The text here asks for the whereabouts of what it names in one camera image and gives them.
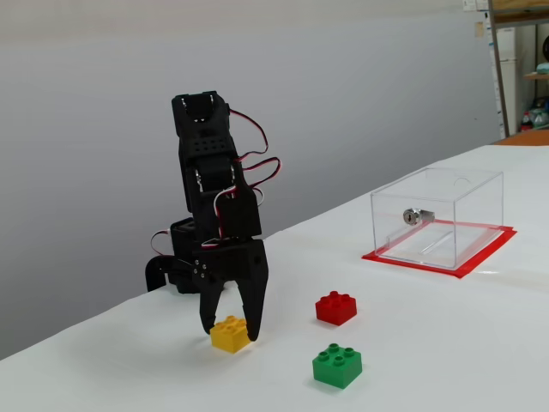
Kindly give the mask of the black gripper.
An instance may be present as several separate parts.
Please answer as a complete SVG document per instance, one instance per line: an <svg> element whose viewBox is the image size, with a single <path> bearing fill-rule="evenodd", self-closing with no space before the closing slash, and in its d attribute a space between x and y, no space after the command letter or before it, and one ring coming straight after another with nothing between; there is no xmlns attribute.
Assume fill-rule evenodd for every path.
<svg viewBox="0 0 549 412"><path fill-rule="evenodd" d="M247 336L259 336L268 284L268 264L256 194L242 173L217 191L203 194L199 214L199 251L193 254L192 281L200 294L199 313L210 334L224 288L235 280L241 296Z"/></svg>

